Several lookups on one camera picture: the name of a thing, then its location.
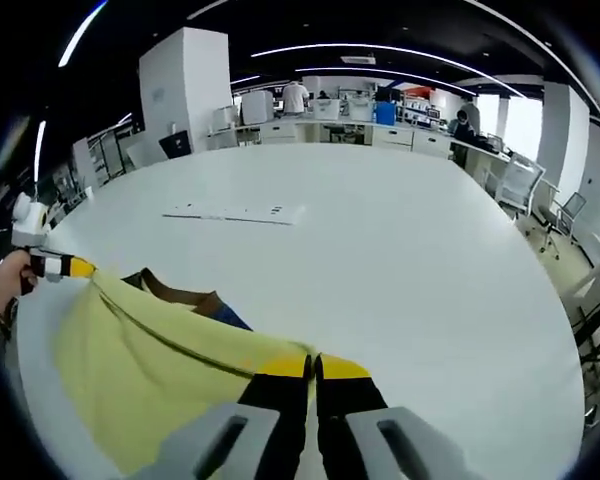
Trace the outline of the person's left hand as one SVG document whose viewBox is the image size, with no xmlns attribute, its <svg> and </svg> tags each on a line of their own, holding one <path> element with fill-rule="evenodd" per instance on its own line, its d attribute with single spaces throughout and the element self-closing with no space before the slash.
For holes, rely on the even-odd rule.
<svg viewBox="0 0 600 480">
<path fill-rule="evenodd" d="M 12 299 L 30 293 L 37 284 L 30 254 L 20 249 L 9 253 L 0 262 L 0 315 Z"/>
</svg>

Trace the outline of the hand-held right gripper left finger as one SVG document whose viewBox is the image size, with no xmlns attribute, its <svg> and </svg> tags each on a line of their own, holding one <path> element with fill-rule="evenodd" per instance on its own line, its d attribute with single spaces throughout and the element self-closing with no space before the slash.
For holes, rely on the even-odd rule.
<svg viewBox="0 0 600 480">
<path fill-rule="evenodd" d="M 170 434 L 132 479 L 293 479 L 306 440 L 309 355 L 279 357 L 240 398 Z"/>
</svg>

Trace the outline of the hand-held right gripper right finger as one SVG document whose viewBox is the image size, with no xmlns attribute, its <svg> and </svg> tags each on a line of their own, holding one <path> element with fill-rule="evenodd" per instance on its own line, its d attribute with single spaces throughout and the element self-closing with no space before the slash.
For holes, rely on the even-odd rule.
<svg viewBox="0 0 600 480">
<path fill-rule="evenodd" d="M 411 410 L 390 407 L 370 373 L 315 361 L 317 443 L 329 479 L 471 479 L 463 451 Z"/>
</svg>

